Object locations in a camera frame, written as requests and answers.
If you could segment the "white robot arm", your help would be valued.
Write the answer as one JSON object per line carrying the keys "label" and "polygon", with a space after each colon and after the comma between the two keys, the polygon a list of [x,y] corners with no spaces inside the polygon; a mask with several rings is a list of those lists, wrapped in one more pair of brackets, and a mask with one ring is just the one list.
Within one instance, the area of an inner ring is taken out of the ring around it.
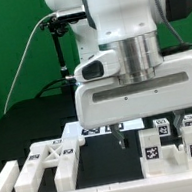
{"label": "white robot arm", "polygon": [[158,45],[165,0],[45,1],[76,36],[80,62],[73,77],[82,127],[106,126],[121,140],[122,122],[192,106],[192,50]]}

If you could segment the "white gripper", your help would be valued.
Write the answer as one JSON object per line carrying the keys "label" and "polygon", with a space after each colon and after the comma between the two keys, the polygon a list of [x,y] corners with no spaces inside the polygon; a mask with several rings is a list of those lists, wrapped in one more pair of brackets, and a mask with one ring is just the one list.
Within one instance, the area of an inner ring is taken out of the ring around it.
{"label": "white gripper", "polygon": [[174,112],[179,128],[185,111],[192,107],[192,50],[168,55],[157,66],[155,77],[145,82],[121,85],[114,77],[87,82],[75,92],[76,113],[86,129],[110,125],[111,134],[125,149],[119,122]]}

